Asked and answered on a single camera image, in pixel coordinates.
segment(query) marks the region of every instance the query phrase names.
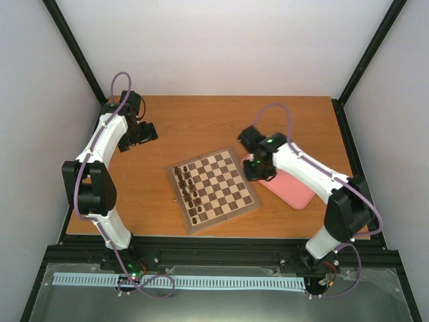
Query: white slotted strip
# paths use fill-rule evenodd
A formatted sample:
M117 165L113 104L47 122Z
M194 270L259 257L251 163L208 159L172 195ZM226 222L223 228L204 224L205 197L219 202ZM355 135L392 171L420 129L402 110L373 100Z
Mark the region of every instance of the white slotted strip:
M145 275L140 284L154 275ZM52 285L117 286L119 274L54 273ZM286 290L303 292L304 279L296 277L172 276L178 290ZM132 287L129 281L122 287ZM170 288L167 278L152 280L146 288Z

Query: chessboard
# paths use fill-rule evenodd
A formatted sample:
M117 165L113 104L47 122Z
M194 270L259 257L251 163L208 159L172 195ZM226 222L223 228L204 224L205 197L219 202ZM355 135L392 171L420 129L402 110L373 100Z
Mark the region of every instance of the chessboard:
M189 233L261 205L232 147L169 166L167 173Z

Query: black post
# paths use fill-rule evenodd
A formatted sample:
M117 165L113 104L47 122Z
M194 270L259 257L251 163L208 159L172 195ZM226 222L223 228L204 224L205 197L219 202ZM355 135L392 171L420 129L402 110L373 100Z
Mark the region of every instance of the black post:
M339 103L341 107L344 107L344 105L346 104L351 93L353 92L357 83L365 72L365 69L367 69L369 63L373 59L375 53L377 52L378 48L380 47L381 43L383 42L384 38L386 37L387 33L389 32L391 26L395 22L396 18L400 14L406 2L407 0L393 0L389 10L387 10L387 13L383 18L383 21L380 23L380 26L375 32L373 39L371 39L371 42L369 43L366 51L363 53L363 56L359 61L358 65L356 66L355 71L351 75L351 78L349 79L346 87L341 93L341 96L339 98Z
M62 15L62 12L57 2L55 0L43 0L43 3L45 4L46 9L49 11L58 30L60 30L62 37L66 41L68 48L74 56L74 59L76 59L81 71L83 72L83 75L88 81L89 86L93 90L95 97L100 102L100 105L104 105L107 102L107 99L103 94L100 85L95 79L95 76L91 68L89 67L88 62L83 56L82 50L80 50L76 39L74 39L73 33L68 27L67 21L64 19L64 16Z

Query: gray floor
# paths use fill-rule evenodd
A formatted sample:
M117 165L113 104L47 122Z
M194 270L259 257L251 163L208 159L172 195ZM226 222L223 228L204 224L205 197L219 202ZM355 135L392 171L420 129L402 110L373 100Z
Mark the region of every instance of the gray floor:
M345 297L311 301L302 293L252 290L178 290L157 301L139 294L118 297L114 288L46 285L32 321L411 321L399 283L392 280L394 273L369 270L364 276ZM339 276L329 293L352 283Z

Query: robotic arm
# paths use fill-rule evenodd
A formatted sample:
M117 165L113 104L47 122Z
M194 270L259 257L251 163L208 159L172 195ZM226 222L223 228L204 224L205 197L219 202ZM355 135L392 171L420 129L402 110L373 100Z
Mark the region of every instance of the robotic arm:
M327 205L324 225L306 243L302 263L311 270L314 261L321 260L341 243L345 243L372 219L366 204L348 191L343 181L368 197L369 189L363 177L349 178L313 159L286 136L276 133L261 135L253 126L243 130L239 140L253 155L244 161L247 180L272 180L276 169L283 170L310 187Z
M120 102L125 94L126 91L123 91ZM117 194L112 178L107 171L109 162L117 146L119 151L124 152L137 143L142 144L158 138L152 123L139 123L137 120L140 99L140 95L131 91L126 104L97 138L100 128L105 126L105 122L119 106L119 103L106 103L101 109L99 123L86 148L75 161L66 161L62 166L68 203L73 207L77 174L95 140L93 152L80 179L78 208L80 213L86 215L87 218L95 218L99 221L118 250L128 248L131 233L122 224L115 207ZM106 246L111 248L108 241L106 241Z

